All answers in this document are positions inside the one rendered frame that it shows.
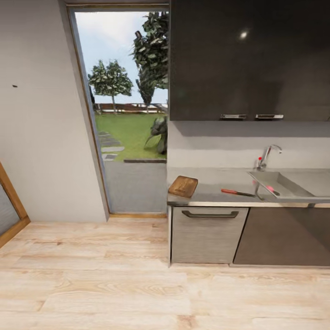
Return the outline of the cutting board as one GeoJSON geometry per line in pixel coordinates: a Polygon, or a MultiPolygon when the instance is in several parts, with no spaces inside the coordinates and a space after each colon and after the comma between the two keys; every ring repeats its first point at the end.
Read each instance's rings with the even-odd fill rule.
{"type": "Polygon", "coordinates": [[[177,196],[191,198],[198,184],[198,179],[188,176],[178,176],[176,181],[168,189],[168,193],[177,196]]]}

